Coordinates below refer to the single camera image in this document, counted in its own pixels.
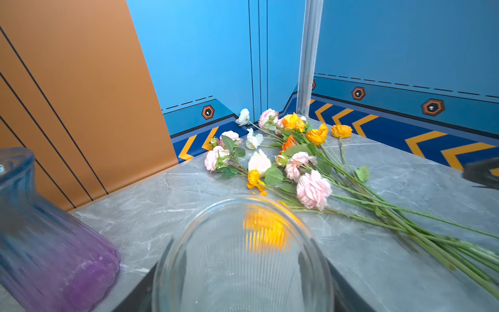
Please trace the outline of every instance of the pink flower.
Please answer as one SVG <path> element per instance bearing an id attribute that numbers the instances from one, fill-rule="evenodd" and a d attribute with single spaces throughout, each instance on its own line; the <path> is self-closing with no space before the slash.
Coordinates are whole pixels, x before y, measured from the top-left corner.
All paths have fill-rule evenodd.
<path id="1" fill-rule="evenodd" d="M 215 146 L 213 150 L 206 153 L 206 170 L 213 172 L 218 168 L 226 167 L 226 164 L 229 162 L 229 154 L 230 152 L 222 146 Z"/>
<path id="2" fill-rule="evenodd" d="M 294 182 L 298 182 L 298 179 L 300 177 L 300 171 L 298 170 L 297 165 L 287 163 L 286 167 L 284 168 L 284 171 L 286 172 L 286 177 L 288 179 L 291 179 Z"/>
<path id="3" fill-rule="evenodd" d="M 289 162 L 299 167 L 301 165 L 306 165 L 309 162 L 316 165 L 317 159 L 315 159 L 315 156 L 309 156 L 307 152 L 298 152 L 289 159 Z"/>
<path id="4" fill-rule="evenodd" d="M 308 209 L 317 207 L 323 211 L 327 197 L 331 194 L 329 181 L 323 179 L 317 170 L 302 175 L 296 186 L 296 196 Z"/>
<path id="5" fill-rule="evenodd" d="M 282 124 L 282 118 L 281 118 L 281 119 L 279 119 L 279 120 L 275 123 L 275 125 L 276 125 L 276 128 L 275 128 L 274 133 L 275 133 L 275 134 L 282 134 L 282 131 L 279 129 L 279 128 L 284 128 L 284 125 Z"/>
<path id="6" fill-rule="evenodd" d="M 239 138 L 239 134 L 237 132 L 232 131 L 232 130 L 222 133 L 220 135 L 220 140 L 222 139 L 222 135 L 232 139 L 234 141 L 234 143 L 236 143 L 237 145 L 239 145 L 243 142 L 243 139 Z"/>
<path id="7" fill-rule="evenodd" d="M 260 120 L 258 121 L 258 126 L 260 128 L 265 128 L 270 131 L 275 130 L 275 124 L 279 120 L 279 113 L 275 110 L 269 108 L 265 112 L 263 112 L 260 116 Z"/>

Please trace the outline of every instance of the blue-purple gradient vase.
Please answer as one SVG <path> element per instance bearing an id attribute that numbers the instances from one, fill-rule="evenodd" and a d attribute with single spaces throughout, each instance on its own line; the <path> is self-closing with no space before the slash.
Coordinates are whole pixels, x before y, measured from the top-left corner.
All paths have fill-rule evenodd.
<path id="1" fill-rule="evenodd" d="M 113 244 L 38 194 L 34 155 L 0 150 L 0 283 L 28 312 L 87 312 L 119 273 Z"/>

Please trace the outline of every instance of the gray marble countertop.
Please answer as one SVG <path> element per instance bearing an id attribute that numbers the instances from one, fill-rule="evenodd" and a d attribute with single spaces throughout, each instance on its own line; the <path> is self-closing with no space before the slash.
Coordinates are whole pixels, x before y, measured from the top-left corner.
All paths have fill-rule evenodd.
<path id="1" fill-rule="evenodd" d="M 336 139 L 329 136 L 328 143 L 338 152 Z M 368 185 L 389 202 L 499 233 L 499 191 L 476 187 L 455 169 L 355 134 L 344 141 L 344 148 L 350 165 L 369 167 Z M 267 155 L 277 151 L 262 150 Z M 247 151 L 243 165 L 252 153 Z M 117 284 L 96 312 L 112 311 L 134 289 L 158 261 L 179 222 L 211 203 L 251 193 L 243 177 L 230 178 L 229 182 L 221 174 L 206 171 L 204 157 L 183 162 L 75 211 L 77 218 L 113 242 L 122 256 Z M 364 213 L 362 208 L 337 200 L 329 200 L 329 205 Z M 448 270 L 424 251 L 407 249 L 389 230 L 335 215 L 299 216 L 324 254 L 376 311 L 499 311 L 499 301 L 466 275 Z M 494 238 L 423 217 L 413 219 L 434 232 L 499 250 L 499 240 Z M 0 311 L 23 311 L 1 287 Z"/>

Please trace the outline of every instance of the white rose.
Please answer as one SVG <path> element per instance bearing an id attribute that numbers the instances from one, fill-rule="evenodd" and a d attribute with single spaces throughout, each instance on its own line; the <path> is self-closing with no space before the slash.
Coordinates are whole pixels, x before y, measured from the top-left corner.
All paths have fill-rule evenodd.
<path id="1" fill-rule="evenodd" d="M 263 142 L 263 135 L 261 133 L 253 136 L 253 128 L 246 129 L 249 133 L 246 136 L 246 147 L 249 149 L 256 149 Z"/>
<path id="2" fill-rule="evenodd" d="M 220 135 L 220 139 L 222 139 L 222 135 L 230 138 L 231 140 L 234 141 L 234 143 L 236 143 L 237 145 L 241 144 L 243 142 L 243 139 L 240 139 L 239 138 L 239 134 L 237 132 L 234 132 L 234 131 L 226 131 L 224 133 L 222 133 Z"/>
<path id="3" fill-rule="evenodd" d="M 251 156 L 248 163 L 248 171 L 258 170 L 261 177 L 265 176 L 265 172 L 268 168 L 272 166 L 270 159 L 265 155 L 262 150 L 259 150 L 258 153 L 255 152 L 253 156 Z"/>
<path id="4" fill-rule="evenodd" d="M 244 126 L 250 121 L 250 112 L 247 108 L 243 108 L 241 114 L 239 114 L 239 118 L 236 119 L 236 123 L 239 126 Z"/>
<path id="5" fill-rule="evenodd" d="M 225 167 L 225 164 L 229 162 L 229 154 L 230 152 L 222 146 L 215 146 L 213 150 L 206 153 L 206 170 L 213 172 L 218 168 Z"/>

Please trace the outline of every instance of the orange ranunculus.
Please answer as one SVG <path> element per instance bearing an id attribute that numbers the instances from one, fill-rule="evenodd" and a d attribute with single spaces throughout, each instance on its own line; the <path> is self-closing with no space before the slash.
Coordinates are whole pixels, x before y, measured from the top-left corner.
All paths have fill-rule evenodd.
<path id="1" fill-rule="evenodd" d="M 296 114 L 284 116 L 282 125 L 286 131 L 293 131 L 294 129 L 298 129 L 300 132 L 305 131 L 305 122 Z"/>
<path id="2" fill-rule="evenodd" d="M 258 172 L 258 170 L 251 170 L 248 173 L 248 184 L 246 184 L 246 186 L 249 189 L 252 189 L 256 186 L 256 188 L 260 191 L 260 195 L 267 196 L 265 183 L 260 180 L 260 173 Z"/>
<path id="3" fill-rule="evenodd" d="M 288 137 L 287 141 L 282 144 L 282 150 L 285 151 L 288 148 L 293 147 L 293 146 L 295 146 L 297 144 L 298 144 L 298 142 L 296 141 L 296 139 L 294 138 L 294 136 L 290 135 Z"/>
<path id="4" fill-rule="evenodd" d="M 327 126 L 325 124 L 321 124 L 319 129 L 307 131 L 307 133 L 305 133 L 305 137 L 313 144 L 321 145 L 326 141 L 327 131 Z"/>
<path id="5" fill-rule="evenodd" d="M 246 212 L 243 221 L 243 229 L 248 230 L 246 249 L 256 253 L 285 252 L 289 248 L 291 238 L 285 224 L 286 220 L 272 211 L 258 209 Z"/>
<path id="6" fill-rule="evenodd" d="M 346 139 L 352 136 L 352 128 L 347 125 L 334 125 L 331 127 L 331 133 L 336 138 Z"/>

